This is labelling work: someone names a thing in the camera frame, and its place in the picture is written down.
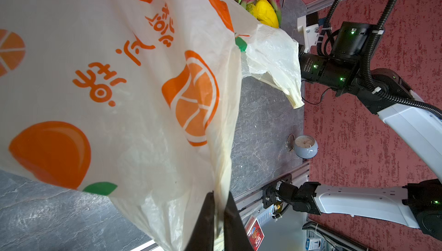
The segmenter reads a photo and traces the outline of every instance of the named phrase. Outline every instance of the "white plastic bag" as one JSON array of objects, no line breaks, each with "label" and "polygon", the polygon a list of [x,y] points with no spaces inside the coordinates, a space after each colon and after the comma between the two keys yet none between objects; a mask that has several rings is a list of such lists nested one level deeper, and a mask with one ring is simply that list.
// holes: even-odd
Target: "white plastic bag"
[{"label": "white plastic bag", "polygon": [[241,64],[243,77],[255,77],[283,91],[293,108],[304,105],[298,43],[285,31],[259,24],[256,33],[248,39]]},{"label": "white plastic bag", "polygon": [[[183,250],[208,192],[224,210],[235,33],[258,47],[260,23],[233,0],[0,0],[0,11],[0,168],[108,195]],[[285,36],[271,41],[292,45]]]}]

